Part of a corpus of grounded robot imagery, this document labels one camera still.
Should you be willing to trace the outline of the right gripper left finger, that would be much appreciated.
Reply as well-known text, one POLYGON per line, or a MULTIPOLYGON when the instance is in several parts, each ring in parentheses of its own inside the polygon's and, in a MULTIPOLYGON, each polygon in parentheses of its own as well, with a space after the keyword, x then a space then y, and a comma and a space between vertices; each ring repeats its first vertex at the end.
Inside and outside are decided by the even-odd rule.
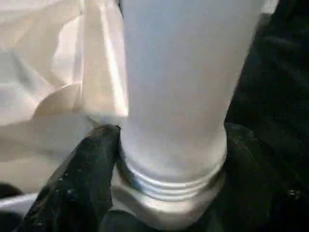
POLYGON ((39 192, 17 231, 97 232, 112 207, 111 180, 120 127, 94 128, 39 192))

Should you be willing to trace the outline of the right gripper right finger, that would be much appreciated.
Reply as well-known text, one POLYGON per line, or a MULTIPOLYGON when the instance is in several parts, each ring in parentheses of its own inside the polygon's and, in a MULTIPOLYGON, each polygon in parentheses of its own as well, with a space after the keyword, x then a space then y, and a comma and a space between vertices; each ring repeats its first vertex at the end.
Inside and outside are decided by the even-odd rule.
POLYGON ((225 185, 207 215, 207 231, 308 231, 309 189, 253 131, 232 123, 225 128, 225 185))

